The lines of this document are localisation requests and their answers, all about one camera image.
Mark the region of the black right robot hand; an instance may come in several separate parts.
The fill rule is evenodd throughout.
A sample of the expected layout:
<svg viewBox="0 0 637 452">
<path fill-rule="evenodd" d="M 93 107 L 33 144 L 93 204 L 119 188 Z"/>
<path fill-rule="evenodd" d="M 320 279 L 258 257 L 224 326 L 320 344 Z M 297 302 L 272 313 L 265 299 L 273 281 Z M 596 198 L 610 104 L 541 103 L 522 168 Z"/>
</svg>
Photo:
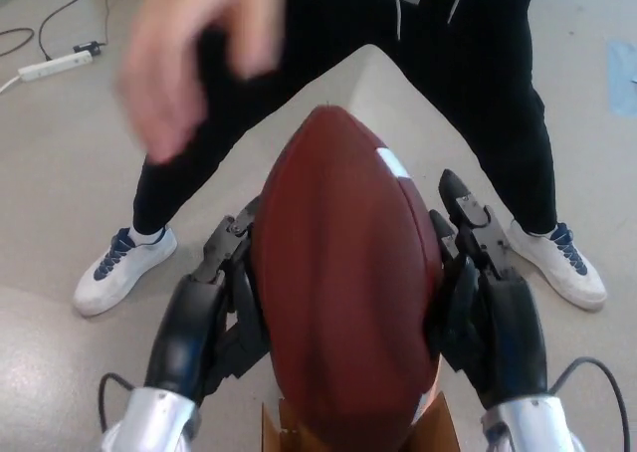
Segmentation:
<svg viewBox="0 0 637 452">
<path fill-rule="evenodd" d="M 452 170 L 438 190 L 447 212 L 429 212 L 443 266 L 424 326 L 431 356 L 463 371 L 485 409 L 545 394 L 540 320 L 503 228 Z"/>
</svg>

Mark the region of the person's right hand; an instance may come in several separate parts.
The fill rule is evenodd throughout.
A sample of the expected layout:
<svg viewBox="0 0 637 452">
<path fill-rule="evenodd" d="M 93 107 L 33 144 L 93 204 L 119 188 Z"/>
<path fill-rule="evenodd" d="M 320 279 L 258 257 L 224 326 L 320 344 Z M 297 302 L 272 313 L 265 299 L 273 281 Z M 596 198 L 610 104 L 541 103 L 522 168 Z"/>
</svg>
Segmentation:
<svg viewBox="0 0 637 452">
<path fill-rule="evenodd" d="M 119 75 L 122 105 L 147 157 L 178 155 L 205 117 L 197 41 L 208 27 L 228 36 L 230 67 L 243 79 L 272 70 L 281 55 L 284 0 L 144 0 Z"/>
</svg>

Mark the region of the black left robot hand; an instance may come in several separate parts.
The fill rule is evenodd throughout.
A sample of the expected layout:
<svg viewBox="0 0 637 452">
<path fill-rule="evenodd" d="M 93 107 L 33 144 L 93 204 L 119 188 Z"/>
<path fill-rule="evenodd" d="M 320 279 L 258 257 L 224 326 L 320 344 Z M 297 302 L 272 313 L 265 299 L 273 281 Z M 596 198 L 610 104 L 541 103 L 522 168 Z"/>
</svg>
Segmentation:
<svg viewBox="0 0 637 452">
<path fill-rule="evenodd" d="M 152 347 L 146 386 L 201 404 L 270 351 L 250 260 L 258 206 L 254 198 L 237 216 L 225 216 L 202 262 L 179 281 Z"/>
</svg>

